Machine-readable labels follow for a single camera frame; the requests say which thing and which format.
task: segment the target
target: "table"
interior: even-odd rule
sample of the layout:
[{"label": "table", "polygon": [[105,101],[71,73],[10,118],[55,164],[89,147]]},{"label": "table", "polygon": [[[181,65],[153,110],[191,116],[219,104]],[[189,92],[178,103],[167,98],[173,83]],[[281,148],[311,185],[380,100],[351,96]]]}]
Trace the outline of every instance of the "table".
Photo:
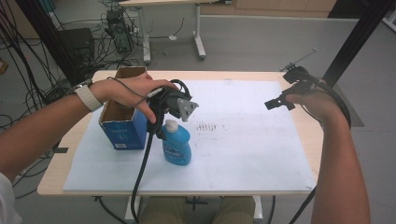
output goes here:
[{"label": "table", "polygon": [[[209,71],[148,71],[154,79],[179,78],[182,80],[265,80],[278,81],[282,89],[289,84],[283,80],[283,73],[274,72],[209,72]],[[93,80],[114,76],[115,71],[99,71]],[[91,114],[81,120],[62,140],[59,147],[68,147],[67,153],[57,153],[51,160],[49,168],[44,174],[39,186],[38,193],[42,195],[130,195],[125,191],[65,191],[63,190],[65,180],[70,171],[78,142],[85,133]],[[313,176],[318,178],[318,168],[321,154],[322,130],[319,125],[311,119],[301,108],[291,111],[295,127],[302,141],[305,155],[311,166]]]},{"label": "table", "polygon": [[120,2],[120,6],[122,7],[135,7],[137,10],[137,14],[139,16],[141,32],[143,36],[143,61],[146,64],[149,64],[151,61],[150,55],[150,47],[149,47],[149,35],[146,32],[145,25],[143,23],[144,20],[144,6],[158,6],[158,5],[178,5],[178,4],[195,4],[195,31],[193,32],[195,45],[198,49],[198,55],[204,59],[206,56],[204,45],[201,40],[201,23],[200,23],[200,14],[201,14],[201,3],[211,3],[215,0],[129,0]]}]

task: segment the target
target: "gray floor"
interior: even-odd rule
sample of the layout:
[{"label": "gray floor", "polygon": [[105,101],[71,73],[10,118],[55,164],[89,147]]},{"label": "gray floor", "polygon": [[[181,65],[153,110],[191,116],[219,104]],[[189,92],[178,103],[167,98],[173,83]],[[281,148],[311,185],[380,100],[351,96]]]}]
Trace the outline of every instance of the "gray floor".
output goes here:
[{"label": "gray floor", "polygon": [[[73,20],[67,20],[67,14],[62,11],[59,14],[61,20]],[[148,70],[278,71],[315,47],[319,52],[299,65],[321,77],[355,24],[353,20],[203,16],[201,36],[207,54],[204,60],[197,57],[193,46],[189,30],[193,21],[186,20],[177,41],[151,41],[152,62]],[[4,49],[1,56],[12,62]],[[25,56],[32,57],[28,51]],[[135,57],[141,59],[142,54],[137,52]],[[31,62],[37,82],[46,89],[47,78],[33,60]],[[52,69],[58,76],[56,67]],[[396,223],[396,174],[393,172],[396,105],[392,100],[396,95],[395,70],[396,34],[380,23],[337,83],[364,123],[364,127],[352,128],[352,133],[369,190],[372,222],[378,224]],[[7,72],[0,76],[0,114],[18,118],[26,108],[23,104],[25,94],[26,89],[11,63]],[[41,170],[48,162],[42,162],[35,170]],[[36,188],[39,180],[40,175],[23,179],[15,188],[16,195]],[[273,223],[289,222],[304,198],[304,195],[278,195]],[[123,216],[125,197],[104,197],[103,200],[116,215]],[[271,200],[270,195],[262,196],[264,218],[268,218]],[[195,211],[190,209],[189,223],[208,223],[215,213],[219,199],[203,198],[202,201],[210,204],[197,205]],[[46,197],[33,193],[17,200],[16,208],[25,223],[118,223],[91,197]],[[312,204],[297,223],[309,222],[311,211]]]}]

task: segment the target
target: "bottle cap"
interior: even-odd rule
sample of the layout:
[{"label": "bottle cap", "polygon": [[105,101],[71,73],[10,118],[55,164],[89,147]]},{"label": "bottle cap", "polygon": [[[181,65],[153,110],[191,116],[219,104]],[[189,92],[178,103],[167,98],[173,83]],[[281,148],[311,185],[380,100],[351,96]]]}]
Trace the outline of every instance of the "bottle cap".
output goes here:
[{"label": "bottle cap", "polygon": [[167,119],[165,121],[165,128],[169,133],[174,133],[178,129],[178,124],[175,120]]}]

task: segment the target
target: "white paper sheet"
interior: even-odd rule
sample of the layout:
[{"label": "white paper sheet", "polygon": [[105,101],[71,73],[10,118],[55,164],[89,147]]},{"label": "white paper sheet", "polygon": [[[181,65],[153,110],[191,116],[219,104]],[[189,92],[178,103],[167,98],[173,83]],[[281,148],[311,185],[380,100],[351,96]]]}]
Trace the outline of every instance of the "white paper sheet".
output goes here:
[{"label": "white paper sheet", "polygon": [[[188,122],[191,163],[167,162],[153,139],[141,192],[306,191],[315,186],[300,139],[285,106],[267,110],[277,82],[184,81],[199,104]],[[80,141],[64,190],[132,191],[144,150],[113,149],[93,113]],[[170,115],[166,119],[175,119]]]}]

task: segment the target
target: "wristwatch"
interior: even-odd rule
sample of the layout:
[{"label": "wristwatch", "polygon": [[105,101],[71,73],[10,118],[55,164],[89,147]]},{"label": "wristwatch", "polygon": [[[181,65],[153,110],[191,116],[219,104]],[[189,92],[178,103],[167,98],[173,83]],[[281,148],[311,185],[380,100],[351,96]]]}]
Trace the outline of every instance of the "wristwatch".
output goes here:
[{"label": "wristwatch", "polygon": [[76,93],[79,99],[87,106],[91,112],[97,110],[103,104],[101,104],[96,97],[92,94],[90,86],[92,85],[92,80],[87,79],[76,86],[73,87],[73,92]]}]

